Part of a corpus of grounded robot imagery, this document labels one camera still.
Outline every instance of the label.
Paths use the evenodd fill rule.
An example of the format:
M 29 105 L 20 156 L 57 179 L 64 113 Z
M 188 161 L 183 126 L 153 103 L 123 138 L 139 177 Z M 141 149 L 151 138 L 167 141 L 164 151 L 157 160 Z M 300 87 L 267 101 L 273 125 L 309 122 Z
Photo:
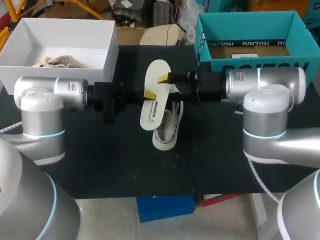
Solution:
M 264 40 L 225 40 L 225 41 L 209 41 L 207 40 L 208 47 L 221 47 L 221 46 L 282 46 L 286 44 L 285 39 L 264 39 Z
M 156 117 L 156 114 L 157 114 L 158 105 L 159 105 L 158 101 L 153 101 L 151 104 L 151 108 L 150 108 L 150 112 L 149 112 L 149 119 L 148 119 L 148 123 L 150 123 L 150 124 L 155 122 L 154 118 Z
M 314 10 L 320 9 L 320 2 L 315 3 L 315 4 L 313 5 L 313 9 L 314 9 Z
M 238 53 L 238 54 L 231 54 L 233 59 L 245 59 L 245 58 L 258 58 L 257 53 Z
M 127 9 L 130 8 L 132 6 L 131 2 L 129 2 L 128 0 L 124 0 L 121 2 L 121 4 Z

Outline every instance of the white box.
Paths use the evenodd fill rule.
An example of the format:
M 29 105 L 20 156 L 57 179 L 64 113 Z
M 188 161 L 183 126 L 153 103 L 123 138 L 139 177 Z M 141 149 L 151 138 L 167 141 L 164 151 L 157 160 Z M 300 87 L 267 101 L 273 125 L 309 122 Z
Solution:
M 46 57 L 71 55 L 93 68 L 32 67 Z M 0 81 L 10 95 L 21 77 L 111 82 L 118 56 L 114 21 L 22 18 L 0 53 Z

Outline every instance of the teal box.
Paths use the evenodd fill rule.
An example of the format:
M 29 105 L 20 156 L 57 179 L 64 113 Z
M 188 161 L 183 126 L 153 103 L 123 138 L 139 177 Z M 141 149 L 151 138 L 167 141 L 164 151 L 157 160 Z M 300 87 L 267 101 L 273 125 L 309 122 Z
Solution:
M 308 29 L 320 26 L 320 0 L 310 0 L 303 17 Z
M 196 0 L 200 5 L 204 6 L 206 13 L 227 13 L 233 8 L 238 7 L 243 0 Z
M 289 56 L 211 59 L 209 46 L 281 46 Z M 295 11 L 217 12 L 199 14 L 194 44 L 199 62 L 212 71 L 231 69 L 301 67 L 307 86 L 320 64 L 320 48 Z

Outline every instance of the black printed logo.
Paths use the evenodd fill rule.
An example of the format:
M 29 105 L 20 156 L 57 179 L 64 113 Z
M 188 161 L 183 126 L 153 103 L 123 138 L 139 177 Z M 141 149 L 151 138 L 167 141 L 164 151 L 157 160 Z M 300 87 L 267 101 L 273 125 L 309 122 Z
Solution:
M 200 47 L 201 47 L 201 52 L 204 52 L 204 47 L 205 47 L 205 40 L 206 40 L 206 36 L 204 34 L 204 32 L 201 33 L 201 41 L 200 41 Z
M 279 46 L 286 43 L 285 39 L 253 39 L 253 40 L 224 40 L 206 41 L 208 47 L 242 47 L 242 46 Z
M 148 119 L 148 122 L 150 124 L 153 124 L 155 122 L 155 120 L 153 118 L 156 117 L 158 105 L 159 105 L 158 101 L 153 101 L 151 103 L 151 108 L 150 108 L 150 112 L 149 112 L 149 119 Z

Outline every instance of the black table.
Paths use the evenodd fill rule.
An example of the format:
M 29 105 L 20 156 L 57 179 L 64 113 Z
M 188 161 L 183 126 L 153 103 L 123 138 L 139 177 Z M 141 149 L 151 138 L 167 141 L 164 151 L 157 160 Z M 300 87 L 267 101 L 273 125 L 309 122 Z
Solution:
M 120 46 L 114 81 L 142 89 L 148 65 L 168 62 L 173 72 L 197 68 L 193 46 Z M 174 149 L 157 150 L 140 127 L 141 106 L 129 105 L 114 125 L 94 111 L 66 111 L 62 161 L 44 167 L 74 198 L 262 193 L 242 147 L 243 116 L 230 103 L 184 105 Z M 0 96 L 0 129 L 21 120 L 13 96 Z M 313 85 L 289 113 L 289 128 L 320 127 Z M 254 164 L 271 192 L 285 192 L 315 171 L 296 165 Z

